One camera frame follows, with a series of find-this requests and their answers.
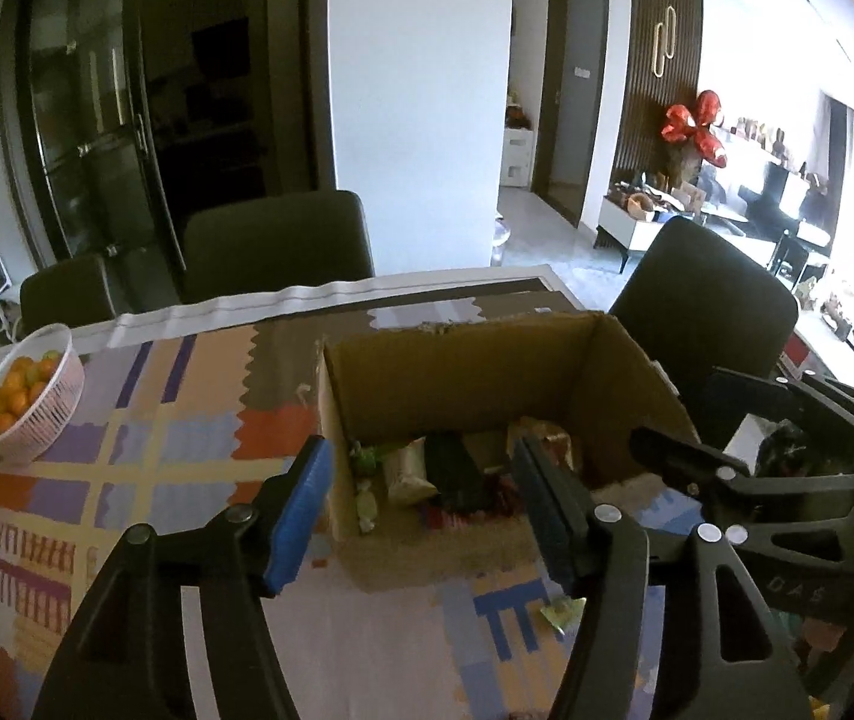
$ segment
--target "dining table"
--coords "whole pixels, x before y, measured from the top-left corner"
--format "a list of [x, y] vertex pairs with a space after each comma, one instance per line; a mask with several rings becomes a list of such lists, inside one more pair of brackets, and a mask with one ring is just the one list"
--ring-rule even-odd
[[[126, 528], [200, 527], [289, 468], [316, 430], [321, 343], [583, 309], [537, 266], [238, 295], [75, 329], [86, 381], [73, 418], [28, 466], [0, 465], [0, 714], [30, 717], [70, 619]], [[665, 487], [630, 514], [675, 533], [700, 521], [696, 501]], [[648, 591], [632, 720], [651, 712], [662, 593]], [[262, 606], [305, 720], [502, 720], [553, 702], [574, 637], [540, 612], [560, 595], [543, 562], [366, 593], [318, 526], [296, 581]], [[196, 717], [215, 719], [198, 590], [185, 587], [181, 603]], [[83, 717], [84, 707], [65, 716]]]

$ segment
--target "colorful tablecloth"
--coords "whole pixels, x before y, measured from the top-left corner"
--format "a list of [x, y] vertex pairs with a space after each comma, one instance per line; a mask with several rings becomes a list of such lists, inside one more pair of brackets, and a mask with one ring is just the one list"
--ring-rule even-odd
[[[271, 319], [92, 355], [60, 439], [27, 469], [0, 470], [1, 713], [30, 717], [71, 615], [126, 527], [200, 526], [289, 467], [315, 426], [323, 338], [570, 309], [559, 293], [492, 295]], [[696, 516], [688, 499], [664, 493], [643, 521], [682, 531]], [[558, 592], [542, 565], [528, 565], [368, 595], [315, 533], [298, 580], [265, 613], [307, 720], [495, 720], [553, 702], [572, 637], [555, 635], [538, 610]], [[188, 649], [198, 625], [189, 608], [185, 596]], [[638, 720], [649, 714], [659, 624], [645, 623]], [[197, 716], [216, 717], [209, 690], [193, 691]]]

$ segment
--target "white cabinet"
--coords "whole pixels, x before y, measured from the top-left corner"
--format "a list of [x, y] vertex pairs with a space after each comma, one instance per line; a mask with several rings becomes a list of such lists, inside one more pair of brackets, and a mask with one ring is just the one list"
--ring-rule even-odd
[[529, 129], [504, 130], [504, 160], [500, 163], [502, 187], [524, 187], [531, 183], [534, 163], [534, 134]]

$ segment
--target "fruit basket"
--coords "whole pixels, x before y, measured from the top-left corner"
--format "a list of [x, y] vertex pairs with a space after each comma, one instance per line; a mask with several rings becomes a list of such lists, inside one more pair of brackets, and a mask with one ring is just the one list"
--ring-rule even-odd
[[0, 457], [27, 464], [63, 432], [83, 391], [83, 364], [65, 324], [50, 324], [0, 364]]

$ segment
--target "tile floor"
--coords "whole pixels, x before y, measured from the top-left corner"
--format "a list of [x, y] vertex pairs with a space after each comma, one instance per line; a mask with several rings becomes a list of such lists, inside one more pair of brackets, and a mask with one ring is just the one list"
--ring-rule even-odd
[[593, 248], [587, 233], [574, 229], [536, 194], [501, 187], [500, 213], [510, 225], [502, 265], [547, 264], [585, 308], [607, 311], [627, 283], [635, 261], [622, 274], [620, 253], [612, 248]]

